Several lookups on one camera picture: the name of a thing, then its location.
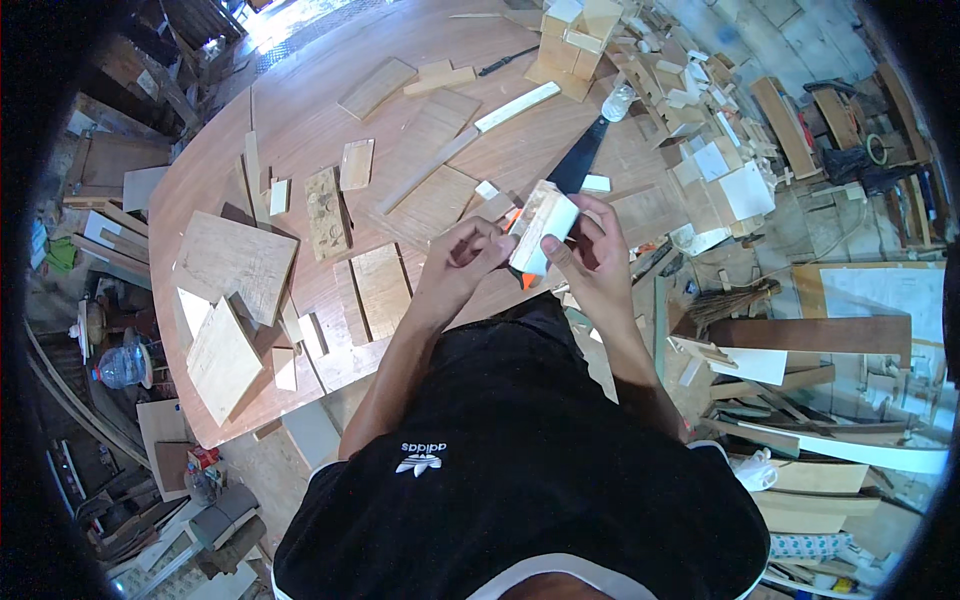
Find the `person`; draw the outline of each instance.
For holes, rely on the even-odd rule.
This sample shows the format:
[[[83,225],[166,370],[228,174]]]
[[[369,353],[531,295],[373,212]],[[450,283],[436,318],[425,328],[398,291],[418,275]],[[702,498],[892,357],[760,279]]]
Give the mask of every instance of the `person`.
[[[573,242],[540,246],[600,332],[619,405],[548,293],[444,333],[516,246],[479,218],[456,225],[430,246],[340,460],[311,476],[276,550],[277,598],[689,600],[756,585],[763,519],[718,444],[684,445],[614,210],[570,198]]]

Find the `hand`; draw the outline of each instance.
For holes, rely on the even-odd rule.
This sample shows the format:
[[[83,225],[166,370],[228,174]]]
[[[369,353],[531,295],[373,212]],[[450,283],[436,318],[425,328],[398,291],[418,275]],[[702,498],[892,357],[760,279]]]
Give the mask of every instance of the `hand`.
[[[552,235],[540,240],[540,248],[564,274],[573,297],[603,338],[633,331],[630,261],[616,212],[592,196],[569,198],[581,211],[596,213],[603,228],[581,213],[570,231],[572,249]]]
[[[515,247],[515,238],[480,217],[453,226],[430,243],[404,321],[443,331],[473,296],[481,279],[502,265]]]

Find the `screwdriver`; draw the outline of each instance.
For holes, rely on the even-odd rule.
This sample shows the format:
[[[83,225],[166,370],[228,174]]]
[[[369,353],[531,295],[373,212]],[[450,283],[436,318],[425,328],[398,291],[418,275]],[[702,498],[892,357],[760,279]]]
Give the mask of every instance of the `screwdriver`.
[[[480,73],[478,73],[478,75],[479,75],[480,77],[484,77],[485,75],[490,75],[493,71],[497,70],[498,68],[500,68],[500,67],[503,66],[504,64],[510,63],[511,60],[516,59],[517,57],[522,57],[522,56],[525,55],[525,54],[530,54],[531,52],[533,52],[534,50],[536,50],[536,49],[538,49],[538,48],[540,48],[540,45],[539,45],[539,44],[537,44],[537,45],[534,46],[533,48],[527,48],[527,49],[524,50],[523,52],[514,54],[514,55],[511,56],[511,57],[503,57],[502,59],[498,60],[498,61],[495,62],[494,64],[492,64],[492,65],[490,65],[490,66],[486,66],[486,67],[480,69]]]

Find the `left hand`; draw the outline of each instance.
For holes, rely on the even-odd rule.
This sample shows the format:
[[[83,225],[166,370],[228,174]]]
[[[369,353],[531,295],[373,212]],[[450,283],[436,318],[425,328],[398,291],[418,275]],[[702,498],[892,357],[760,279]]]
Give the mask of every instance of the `left hand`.
[[[430,244],[417,292],[404,321],[437,333],[464,307],[481,279],[503,264],[516,239],[480,217],[470,217]]]

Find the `white plastic bag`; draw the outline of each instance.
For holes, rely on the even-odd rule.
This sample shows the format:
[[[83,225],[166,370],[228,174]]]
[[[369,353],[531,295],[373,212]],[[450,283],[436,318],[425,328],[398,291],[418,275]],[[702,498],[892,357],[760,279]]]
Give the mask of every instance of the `white plastic bag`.
[[[777,468],[770,463],[770,448],[763,448],[753,456],[731,468],[747,492],[763,492],[777,483]]]

